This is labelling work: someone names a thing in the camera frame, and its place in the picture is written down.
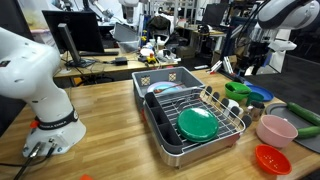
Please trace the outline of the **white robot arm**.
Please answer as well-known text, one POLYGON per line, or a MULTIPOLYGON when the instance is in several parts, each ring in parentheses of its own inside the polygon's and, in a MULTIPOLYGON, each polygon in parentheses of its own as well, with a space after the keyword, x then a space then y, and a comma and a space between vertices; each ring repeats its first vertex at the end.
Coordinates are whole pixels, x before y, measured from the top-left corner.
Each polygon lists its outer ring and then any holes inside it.
POLYGON ((55 48, 0 28, 0 95, 21 99, 36 115, 37 125, 26 138, 23 155, 64 154, 86 134, 67 93, 53 76, 59 68, 55 48))

